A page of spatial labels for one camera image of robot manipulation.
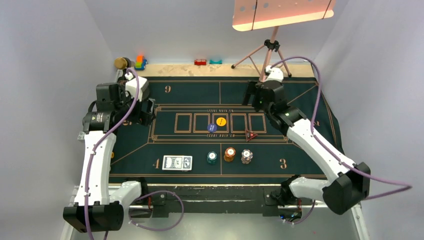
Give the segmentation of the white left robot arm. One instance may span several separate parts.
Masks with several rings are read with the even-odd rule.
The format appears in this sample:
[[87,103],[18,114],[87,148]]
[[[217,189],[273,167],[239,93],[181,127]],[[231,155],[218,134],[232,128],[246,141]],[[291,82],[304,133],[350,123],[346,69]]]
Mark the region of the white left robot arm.
[[93,101],[84,118],[84,163],[72,206],[63,209],[63,219],[80,233],[118,231],[131,203],[146,203],[149,191],[143,177],[123,182],[109,193],[109,175],[118,127],[128,120],[148,126],[155,118],[152,98],[144,97],[145,87],[133,79],[121,85],[96,86]]

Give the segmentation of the purple small blind button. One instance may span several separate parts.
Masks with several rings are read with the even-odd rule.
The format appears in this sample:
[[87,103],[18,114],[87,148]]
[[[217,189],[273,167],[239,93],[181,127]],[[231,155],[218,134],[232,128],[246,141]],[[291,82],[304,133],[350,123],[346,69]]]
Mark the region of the purple small blind button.
[[215,123],[210,123],[207,125],[207,131],[209,133],[215,133],[218,129],[218,126]]

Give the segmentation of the red triangle marker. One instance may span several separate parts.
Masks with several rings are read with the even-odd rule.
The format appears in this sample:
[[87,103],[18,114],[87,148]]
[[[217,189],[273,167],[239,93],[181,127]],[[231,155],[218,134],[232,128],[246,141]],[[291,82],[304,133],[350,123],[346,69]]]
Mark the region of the red triangle marker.
[[249,142],[249,141],[251,141],[252,139],[254,139],[255,137],[257,137],[258,136],[258,134],[257,133],[255,133],[255,132],[253,132],[253,131],[251,131],[251,130],[248,130],[248,129],[246,129],[245,130],[245,138],[246,138],[246,142]]

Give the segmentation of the yellow dealer button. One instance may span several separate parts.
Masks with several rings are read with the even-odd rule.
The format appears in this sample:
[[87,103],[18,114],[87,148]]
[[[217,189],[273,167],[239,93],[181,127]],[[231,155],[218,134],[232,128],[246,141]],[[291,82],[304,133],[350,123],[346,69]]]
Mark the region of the yellow dealer button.
[[218,117],[216,119],[216,125],[219,127],[224,127],[227,124],[227,119],[225,117]]

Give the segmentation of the green poker chip stack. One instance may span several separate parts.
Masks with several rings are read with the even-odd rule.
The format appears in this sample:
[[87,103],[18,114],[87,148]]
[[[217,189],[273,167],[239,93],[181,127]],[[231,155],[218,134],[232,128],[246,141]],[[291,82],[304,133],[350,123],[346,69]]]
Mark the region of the green poker chip stack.
[[215,165],[215,164],[216,164],[216,162],[217,162],[217,153],[216,153],[216,152],[214,152],[214,151],[210,151],[210,152],[207,154],[206,161],[207,161],[207,163],[208,163],[208,164],[210,164],[210,165]]

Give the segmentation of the orange poker chip stack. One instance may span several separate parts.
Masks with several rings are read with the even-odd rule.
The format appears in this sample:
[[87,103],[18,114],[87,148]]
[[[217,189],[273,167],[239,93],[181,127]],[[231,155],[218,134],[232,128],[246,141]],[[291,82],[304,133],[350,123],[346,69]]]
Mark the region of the orange poker chip stack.
[[228,147],[224,152],[224,160],[226,162],[232,162],[235,158],[236,150],[233,147]]

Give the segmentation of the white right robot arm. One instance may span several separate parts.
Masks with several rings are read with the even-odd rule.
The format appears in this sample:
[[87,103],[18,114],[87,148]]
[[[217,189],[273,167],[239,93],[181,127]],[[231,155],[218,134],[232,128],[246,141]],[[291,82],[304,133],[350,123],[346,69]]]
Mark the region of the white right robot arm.
[[255,111],[263,111],[271,125],[300,146],[326,176],[318,180],[294,175],[283,181],[274,197],[281,205],[308,198],[324,202],[333,213],[342,215],[369,196],[369,166],[355,163],[334,148],[301,110],[288,105],[280,81],[249,81],[242,101],[248,103]]

